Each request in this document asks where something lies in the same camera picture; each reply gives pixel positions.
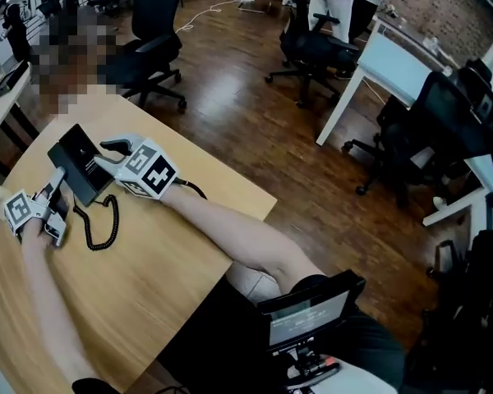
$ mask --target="hardwood floor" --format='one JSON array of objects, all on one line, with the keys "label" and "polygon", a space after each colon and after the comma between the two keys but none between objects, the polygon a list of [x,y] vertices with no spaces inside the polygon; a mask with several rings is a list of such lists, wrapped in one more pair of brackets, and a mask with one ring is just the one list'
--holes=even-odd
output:
[{"label": "hardwood floor", "polygon": [[[223,0],[184,2],[176,28]],[[267,223],[293,238],[325,273],[351,268],[362,275],[367,284],[359,305],[408,349],[421,331],[422,309],[435,302],[436,285],[425,274],[435,246],[463,230],[454,219],[422,226],[431,212],[431,193],[425,189],[412,190],[413,202],[405,210],[380,183],[365,197],[356,195],[355,186],[366,179],[360,162],[365,158],[358,152],[352,153],[355,158],[342,154],[339,147],[353,138],[371,141],[381,102],[363,85],[330,144],[316,145],[316,134],[333,109],[330,95],[313,85],[310,107],[300,109],[296,78],[264,81],[269,71],[283,69],[279,35],[287,9],[279,2],[268,16],[238,11],[236,3],[219,9],[199,16],[193,29],[179,31],[183,48],[173,68],[181,69],[183,81],[166,85],[187,97],[186,112],[157,95],[149,96],[145,110],[274,195],[279,202]],[[130,40],[131,13],[115,24],[120,42]],[[333,86],[343,90],[345,83]],[[18,153],[6,147],[0,137],[2,156],[13,163]]]}]

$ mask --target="chair wheel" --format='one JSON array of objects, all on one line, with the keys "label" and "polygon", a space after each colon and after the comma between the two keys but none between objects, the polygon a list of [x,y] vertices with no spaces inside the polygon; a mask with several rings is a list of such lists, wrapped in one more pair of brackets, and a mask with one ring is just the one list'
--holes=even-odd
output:
[{"label": "chair wheel", "polygon": [[354,144],[352,143],[352,141],[346,141],[345,144],[342,146],[342,150],[344,152],[350,152],[353,147]]}]

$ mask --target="screen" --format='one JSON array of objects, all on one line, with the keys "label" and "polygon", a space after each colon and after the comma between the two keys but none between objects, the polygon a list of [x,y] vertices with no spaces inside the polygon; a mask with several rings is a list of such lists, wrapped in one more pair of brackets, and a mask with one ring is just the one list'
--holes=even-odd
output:
[{"label": "screen", "polygon": [[338,319],[342,314],[349,291],[312,305],[310,300],[272,313],[270,316],[270,345],[307,334]]}]

